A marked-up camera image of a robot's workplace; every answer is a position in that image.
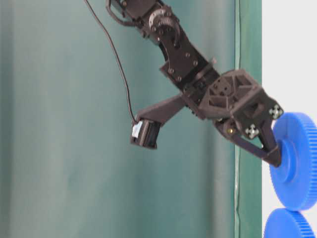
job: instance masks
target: teal backdrop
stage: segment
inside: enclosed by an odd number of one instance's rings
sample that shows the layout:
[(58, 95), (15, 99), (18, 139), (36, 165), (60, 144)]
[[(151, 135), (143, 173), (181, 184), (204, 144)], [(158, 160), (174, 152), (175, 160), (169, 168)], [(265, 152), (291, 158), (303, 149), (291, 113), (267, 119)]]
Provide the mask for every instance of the teal backdrop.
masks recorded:
[[(240, 5), (240, 62), (258, 82), (262, 82), (262, 0), (236, 0)], [(240, 151), (240, 238), (262, 236), (262, 161)]]
[[(219, 72), (235, 67), (234, 0), (166, 3)], [(91, 4), (134, 112), (176, 95), (159, 48)], [(0, 49), (0, 237), (233, 237), (234, 146), (189, 110), (157, 151), (131, 146), (117, 65), (82, 0), (0, 1)]]

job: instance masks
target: black cable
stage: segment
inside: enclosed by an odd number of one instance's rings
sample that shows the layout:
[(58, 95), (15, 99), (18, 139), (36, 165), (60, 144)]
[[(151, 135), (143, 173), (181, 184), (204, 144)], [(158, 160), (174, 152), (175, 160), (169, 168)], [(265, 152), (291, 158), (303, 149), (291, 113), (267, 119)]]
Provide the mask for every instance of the black cable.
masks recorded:
[(106, 9), (107, 9), (107, 12), (109, 13), (109, 15), (117, 22), (119, 23), (120, 25), (123, 25), (123, 26), (137, 26), (137, 24), (133, 21), (123, 21), (121, 20), (119, 17), (116, 16), (116, 14), (113, 13), (113, 11), (111, 11), (111, 0), (107, 0), (106, 1)]
[(137, 124), (137, 121), (135, 120), (134, 116), (133, 116), (133, 112), (132, 112), (132, 108), (131, 108), (131, 101), (130, 101), (130, 91), (129, 91), (129, 85), (127, 83), (127, 79), (125, 77), (125, 74), (124, 74), (124, 71), (123, 71), (123, 68), (122, 68), (122, 65), (121, 65), (121, 61), (119, 59), (119, 56), (118, 56), (118, 53), (115, 49), (115, 46), (113, 44), (113, 41), (111, 39), (111, 36), (109, 34), (109, 32), (106, 30), (105, 26), (102, 24), (102, 22), (99, 20), (99, 18), (97, 17), (97, 15), (95, 14), (93, 8), (91, 7), (90, 3), (88, 2), (88, 0), (84, 0), (84, 2), (86, 3), (87, 7), (89, 8), (91, 14), (93, 15), (93, 17), (95, 18), (95, 20), (97, 21), (97, 23), (100, 25), (100, 27), (103, 29), (104, 33), (106, 34), (108, 40), (109, 40), (109, 43), (110, 43), (110, 46), (112, 48), (112, 51), (113, 51), (113, 54), (115, 56), (115, 59), (116, 59), (116, 62), (118, 64), (118, 67), (120, 69), (120, 74), (121, 74), (121, 77), (123, 79), (123, 82), (124, 82), (124, 86), (125, 86), (125, 89), (126, 89), (126, 94), (127, 94), (127, 102), (128, 102), (128, 109), (129, 109), (129, 114), (130, 114), (130, 117), (133, 121), (134, 124)]

